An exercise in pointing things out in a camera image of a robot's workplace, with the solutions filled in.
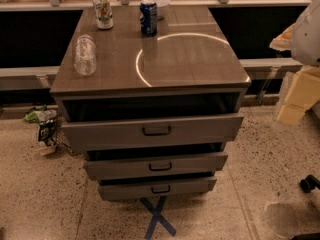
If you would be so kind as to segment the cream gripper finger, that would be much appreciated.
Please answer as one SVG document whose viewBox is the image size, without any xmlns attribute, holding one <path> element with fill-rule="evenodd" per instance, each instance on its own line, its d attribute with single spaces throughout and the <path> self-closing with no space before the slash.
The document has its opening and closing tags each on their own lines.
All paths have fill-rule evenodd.
<svg viewBox="0 0 320 240">
<path fill-rule="evenodd" d="M 288 91 L 280 102 L 276 121 L 283 125 L 295 125 L 319 100 L 320 68 L 302 67 L 292 77 Z"/>
<path fill-rule="evenodd" d="M 290 25 L 280 35 L 274 38 L 269 47 L 277 51 L 290 51 L 294 26 L 295 24 Z"/>
</svg>

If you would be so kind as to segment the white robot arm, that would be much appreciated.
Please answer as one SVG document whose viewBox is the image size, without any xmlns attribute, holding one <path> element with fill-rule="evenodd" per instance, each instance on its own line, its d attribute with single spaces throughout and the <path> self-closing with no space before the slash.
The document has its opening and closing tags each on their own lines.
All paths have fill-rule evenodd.
<svg viewBox="0 0 320 240">
<path fill-rule="evenodd" d="M 289 50 L 302 64 L 280 104 L 276 120 L 295 125 L 320 100 L 320 0 L 312 0 L 296 22 L 274 38 L 270 48 Z"/>
</svg>

